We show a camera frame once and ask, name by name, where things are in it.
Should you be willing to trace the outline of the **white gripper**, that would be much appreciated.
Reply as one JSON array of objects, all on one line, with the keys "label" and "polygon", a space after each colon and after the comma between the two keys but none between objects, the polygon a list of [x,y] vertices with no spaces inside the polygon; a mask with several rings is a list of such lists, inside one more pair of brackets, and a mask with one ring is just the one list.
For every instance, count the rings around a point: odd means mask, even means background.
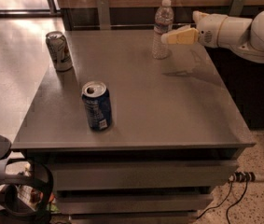
[{"label": "white gripper", "polygon": [[161,36],[163,44],[174,45],[191,45],[198,41],[209,48],[218,47],[218,37],[221,26],[227,15],[208,14],[195,10],[192,13],[192,19],[196,23],[196,28],[186,28],[172,30]]}]

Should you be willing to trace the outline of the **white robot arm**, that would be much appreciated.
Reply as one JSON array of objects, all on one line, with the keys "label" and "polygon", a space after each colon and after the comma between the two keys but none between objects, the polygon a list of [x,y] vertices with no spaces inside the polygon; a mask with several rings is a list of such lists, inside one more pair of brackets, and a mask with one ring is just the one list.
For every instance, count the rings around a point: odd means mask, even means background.
[{"label": "white robot arm", "polygon": [[196,27],[182,26],[161,36],[164,44],[199,42],[208,48],[229,49],[254,63],[264,63],[264,11],[253,19],[193,12]]}]

